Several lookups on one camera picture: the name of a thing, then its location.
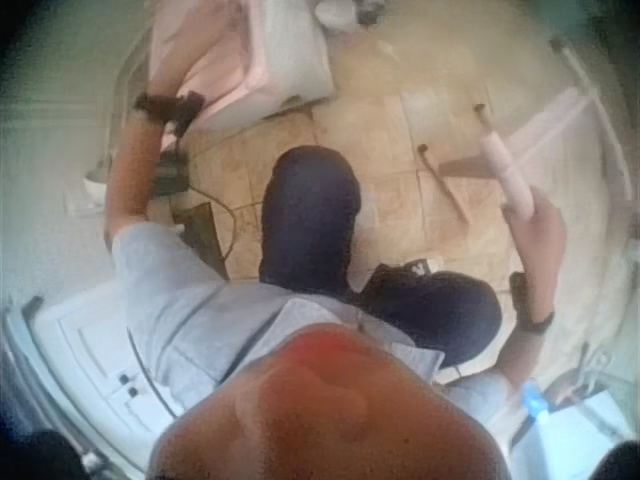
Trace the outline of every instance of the black wrist strap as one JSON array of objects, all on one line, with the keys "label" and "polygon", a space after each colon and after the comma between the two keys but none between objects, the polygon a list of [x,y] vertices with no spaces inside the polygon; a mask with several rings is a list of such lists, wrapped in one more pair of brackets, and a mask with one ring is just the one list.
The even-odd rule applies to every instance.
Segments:
[{"label": "black wrist strap", "polygon": [[202,110],[204,103],[205,98],[202,95],[191,91],[185,97],[179,98],[143,93],[136,99],[133,109],[144,112],[149,121],[161,126],[175,122],[173,134],[182,138]]},{"label": "black wrist strap", "polygon": [[511,287],[511,300],[516,311],[516,325],[520,330],[538,335],[544,334],[553,323],[554,313],[552,312],[542,322],[533,322],[529,315],[529,295],[527,290],[527,277],[522,272],[513,272],[509,277]]},{"label": "black wrist strap", "polygon": [[133,109],[144,112],[147,118],[159,125],[166,125],[176,116],[178,99],[175,97],[163,97],[160,95],[138,95]]}]

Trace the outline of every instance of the leg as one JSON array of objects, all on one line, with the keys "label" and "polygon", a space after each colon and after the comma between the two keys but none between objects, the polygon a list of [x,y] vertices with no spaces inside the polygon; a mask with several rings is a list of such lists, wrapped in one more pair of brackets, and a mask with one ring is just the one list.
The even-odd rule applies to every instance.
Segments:
[{"label": "leg", "polygon": [[360,186],[342,155],[317,146],[283,154],[262,207],[260,281],[342,297],[359,211]]},{"label": "leg", "polygon": [[489,284],[453,272],[416,276],[380,265],[358,306],[407,333],[417,346],[443,351],[443,368],[479,355],[502,322]]}]

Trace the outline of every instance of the white wall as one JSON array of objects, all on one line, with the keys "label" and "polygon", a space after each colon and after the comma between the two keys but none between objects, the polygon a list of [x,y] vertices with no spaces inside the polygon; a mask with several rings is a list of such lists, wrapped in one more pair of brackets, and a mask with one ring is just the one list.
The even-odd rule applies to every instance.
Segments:
[{"label": "white wall", "polygon": [[63,195],[100,159],[115,78],[146,17],[142,0],[57,2],[2,67],[1,300],[57,302],[112,275],[102,218],[68,217]]}]

